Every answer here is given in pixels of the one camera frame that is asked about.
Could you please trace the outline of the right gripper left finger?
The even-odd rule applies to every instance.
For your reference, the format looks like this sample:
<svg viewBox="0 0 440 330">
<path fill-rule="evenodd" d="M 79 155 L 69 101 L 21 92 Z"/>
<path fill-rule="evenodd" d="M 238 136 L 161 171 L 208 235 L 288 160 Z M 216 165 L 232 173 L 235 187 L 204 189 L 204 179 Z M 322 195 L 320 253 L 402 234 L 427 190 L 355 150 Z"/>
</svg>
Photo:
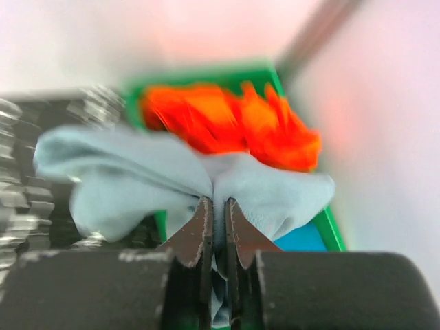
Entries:
<svg viewBox="0 0 440 330">
<path fill-rule="evenodd" d="M 159 247 L 173 254 L 161 329 L 211 328 L 212 238 L 212 201 L 202 197 L 192 219 Z"/>
</svg>

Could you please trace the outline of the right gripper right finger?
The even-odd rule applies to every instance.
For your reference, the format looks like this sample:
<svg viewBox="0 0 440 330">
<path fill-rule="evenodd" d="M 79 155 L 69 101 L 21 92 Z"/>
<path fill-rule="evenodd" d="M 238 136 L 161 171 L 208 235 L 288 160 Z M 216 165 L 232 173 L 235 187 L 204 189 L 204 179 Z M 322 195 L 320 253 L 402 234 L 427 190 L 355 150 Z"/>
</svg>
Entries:
<svg viewBox="0 0 440 330">
<path fill-rule="evenodd" d="M 225 205 L 225 230 L 230 328 L 264 329 L 257 254 L 281 249 L 246 219 L 233 198 Z"/>
</svg>

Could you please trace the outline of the grey-blue t shirt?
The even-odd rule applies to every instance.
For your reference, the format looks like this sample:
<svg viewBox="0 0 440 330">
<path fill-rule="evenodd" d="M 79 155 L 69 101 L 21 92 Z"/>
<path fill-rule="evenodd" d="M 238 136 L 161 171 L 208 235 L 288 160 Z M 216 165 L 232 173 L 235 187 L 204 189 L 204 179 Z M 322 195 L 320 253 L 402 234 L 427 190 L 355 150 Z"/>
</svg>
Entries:
<svg viewBox="0 0 440 330">
<path fill-rule="evenodd" d="M 169 133 L 61 126 L 38 139 L 36 174 L 74 182 L 71 216 L 83 235 L 114 242 L 148 215 L 167 214 L 175 234 L 202 197 L 213 204 L 212 325 L 229 323 L 226 298 L 225 205 L 235 199 L 246 219 L 275 241 L 309 223 L 332 200 L 336 185 L 324 173 L 266 166 L 247 153 L 202 155 Z"/>
</svg>

